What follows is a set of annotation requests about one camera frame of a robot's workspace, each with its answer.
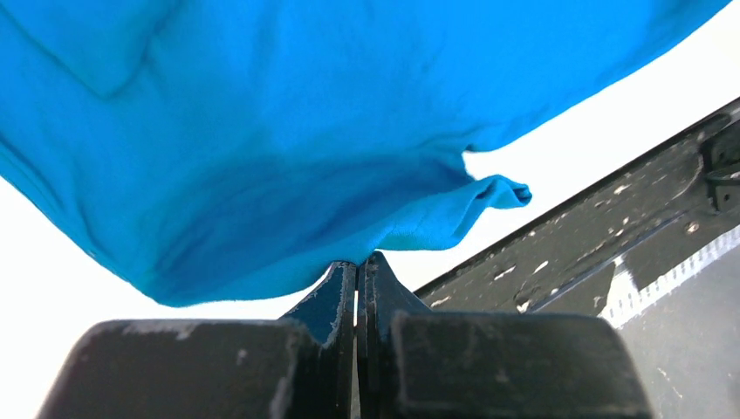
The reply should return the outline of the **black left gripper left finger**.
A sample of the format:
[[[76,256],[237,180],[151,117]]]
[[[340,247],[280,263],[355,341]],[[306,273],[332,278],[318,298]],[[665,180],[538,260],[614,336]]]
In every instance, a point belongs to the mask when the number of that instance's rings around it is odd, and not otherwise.
[[[347,418],[356,268],[276,320],[127,319],[73,347],[42,418]]]

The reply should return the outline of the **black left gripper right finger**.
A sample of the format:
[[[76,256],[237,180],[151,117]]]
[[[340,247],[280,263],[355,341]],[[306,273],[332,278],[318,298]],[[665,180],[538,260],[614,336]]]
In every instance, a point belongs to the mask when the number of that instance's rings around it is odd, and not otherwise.
[[[437,312],[376,252],[357,270],[364,418],[650,418],[627,348],[578,314]]]

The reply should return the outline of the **blue t shirt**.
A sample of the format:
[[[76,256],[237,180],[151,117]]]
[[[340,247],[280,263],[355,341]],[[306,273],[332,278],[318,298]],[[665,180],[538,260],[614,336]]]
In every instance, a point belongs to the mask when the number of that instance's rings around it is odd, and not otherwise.
[[[531,201],[463,154],[638,71],[722,1],[4,1],[1,174],[173,307],[459,244]]]

